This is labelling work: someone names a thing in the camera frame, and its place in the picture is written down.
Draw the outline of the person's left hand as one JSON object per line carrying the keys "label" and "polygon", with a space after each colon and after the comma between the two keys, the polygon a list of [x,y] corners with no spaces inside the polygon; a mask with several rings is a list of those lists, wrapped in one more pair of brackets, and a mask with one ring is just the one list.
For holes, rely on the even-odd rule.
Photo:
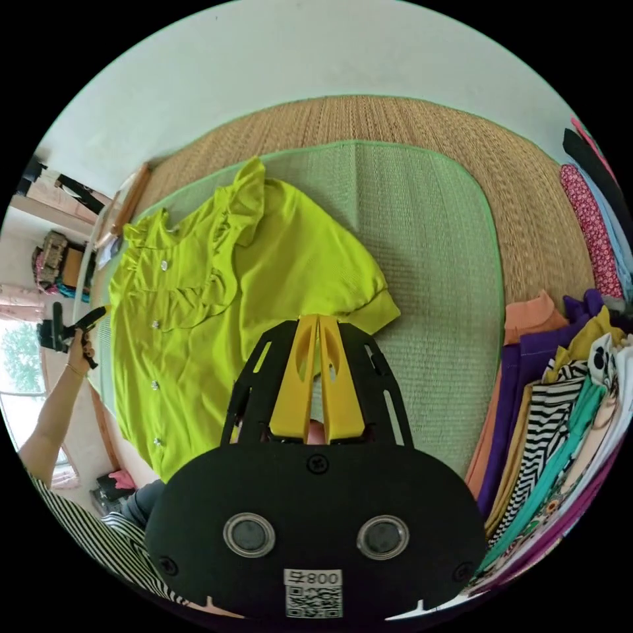
{"label": "person's left hand", "polygon": [[94,349],[90,337],[80,328],[76,329],[74,338],[69,346],[67,364],[82,375],[96,367]]}

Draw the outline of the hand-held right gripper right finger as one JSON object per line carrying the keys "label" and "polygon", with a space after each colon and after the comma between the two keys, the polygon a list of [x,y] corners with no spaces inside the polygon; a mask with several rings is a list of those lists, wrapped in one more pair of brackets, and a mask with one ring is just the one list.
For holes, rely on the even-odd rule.
{"label": "hand-held right gripper right finger", "polygon": [[318,317],[324,437],[326,442],[358,440],[365,431],[338,321]]}

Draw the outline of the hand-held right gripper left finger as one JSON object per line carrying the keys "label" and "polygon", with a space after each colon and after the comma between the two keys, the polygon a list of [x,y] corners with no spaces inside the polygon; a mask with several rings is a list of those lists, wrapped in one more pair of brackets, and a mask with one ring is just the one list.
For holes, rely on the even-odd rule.
{"label": "hand-held right gripper left finger", "polygon": [[318,317],[296,324],[269,429],[276,439],[307,439],[311,421]]}

